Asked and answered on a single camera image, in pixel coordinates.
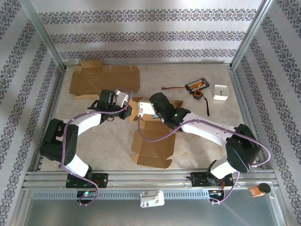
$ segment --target black bracket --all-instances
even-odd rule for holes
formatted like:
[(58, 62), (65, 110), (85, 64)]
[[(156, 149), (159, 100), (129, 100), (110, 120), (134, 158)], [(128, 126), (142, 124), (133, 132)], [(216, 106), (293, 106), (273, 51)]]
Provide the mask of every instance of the black bracket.
[[(99, 188), (106, 188), (108, 184), (108, 175), (109, 174), (107, 173), (93, 173), (91, 180), (95, 182)], [(66, 188), (95, 188), (95, 186), (85, 180), (68, 174)]]
[[(212, 184), (208, 182), (206, 172), (192, 172), (190, 177), (192, 187), (212, 187)], [(220, 182), (216, 183), (216, 186), (222, 186), (222, 181), (225, 182), (225, 186), (233, 186), (232, 174), (226, 175)]]

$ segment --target patterned wallpaper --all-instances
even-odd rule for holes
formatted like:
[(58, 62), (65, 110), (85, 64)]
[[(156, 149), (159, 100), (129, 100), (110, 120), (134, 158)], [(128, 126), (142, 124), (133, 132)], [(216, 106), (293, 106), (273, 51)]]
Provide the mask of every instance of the patterned wallpaper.
[(301, 0), (277, 0), (237, 74), (260, 141), (272, 150), (294, 225), (301, 225)]
[(105, 63), (230, 63), (260, 3), (33, 1), (63, 60), (101, 58)]
[(5, 226), (60, 73), (20, 3), (0, 0), (0, 8), (0, 226)]

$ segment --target beige floor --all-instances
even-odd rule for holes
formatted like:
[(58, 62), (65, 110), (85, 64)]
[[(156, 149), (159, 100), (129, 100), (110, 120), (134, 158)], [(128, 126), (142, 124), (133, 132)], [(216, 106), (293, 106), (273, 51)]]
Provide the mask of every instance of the beige floor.
[[(183, 86), (200, 78), (206, 78), (210, 87), (203, 90), (208, 99), (210, 117), (206, 114), (204, 99), (197, 101), (183, 90), (163, 90), (169, 99), (184, 101), (184, 108), (225, 125), (238, 126), (243, 122), (238, 103), (231, 84), (230, 75), (225, 65), (219, 64), (179, 64), (179, 65), (138, 65), (140, 69), (140, 90), (132, 93), (133, 97), (150, 97), (161, 92), (161, 87)], [(65, 74), (55, 117), (68, 119), (82, 113), (94, 99), (74, 99), (69, 94), (73, 68)], [(212, 90), (215, 84), (227, 85), (230, 96), (226, 101), (213, 100)], [(94, 170), (130, 170), (149, 169), (136, 165), (130, 155), (134, 131), (137, 123), (129, 124), (128, 120), (115, 119), (100, 126), (91, 128), (78, 138), (77, 155)], [(226, 150), (217, 144), (196, 135), (179, 133), (176, 135), (173, 160), (169, 168), (207, 168), (209, 164), (223, 157)], [(54, 171), (58, 163), (44, 159), (42, 170)]]

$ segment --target white alarm clock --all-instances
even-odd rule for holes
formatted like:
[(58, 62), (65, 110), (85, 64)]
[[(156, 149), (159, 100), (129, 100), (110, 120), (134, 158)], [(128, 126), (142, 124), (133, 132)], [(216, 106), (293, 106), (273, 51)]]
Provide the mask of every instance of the white alarm clock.
[(226, 100), (229, 97), (228, 86), (215, 85), (213, 90), (214, 100)]

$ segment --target open cardboard box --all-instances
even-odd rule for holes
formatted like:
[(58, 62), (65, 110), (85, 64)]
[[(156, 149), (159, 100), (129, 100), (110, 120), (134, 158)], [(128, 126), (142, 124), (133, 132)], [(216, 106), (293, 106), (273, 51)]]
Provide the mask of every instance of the open cardboard box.
[(69, 93), (80, 98), (93, 98), (101, 90), (124, 87), (129, 92), (140, 88), (140, 74), (136, 65), (103, 65), (102, 60), (82, 60), (75, 65)]
[[(132, 115), (129, 117), (130, 123), (138, 120), (138, 102), (140, 100), (149, 101), (148, 98), (134, 97), (130, 100), (130, 105), (133, 109)], [(171, 102), (174, 107), (181, 107), (183, 101), (175, 100)], [(140, 121), (142, 134), (149, 139), (157, 139), (170, 133), (169, 129), (160, 118), (154, 118), (152, 115), (143, 115)], [(144, 140), (139, 131), (135, 131), (132, 144), (132, 160), (143, 166), (151, 166), (156, 168), (168, 168), (172, 160), (168, 159), (174, 154), (175, 134), (158, 142), (148, 142)]]

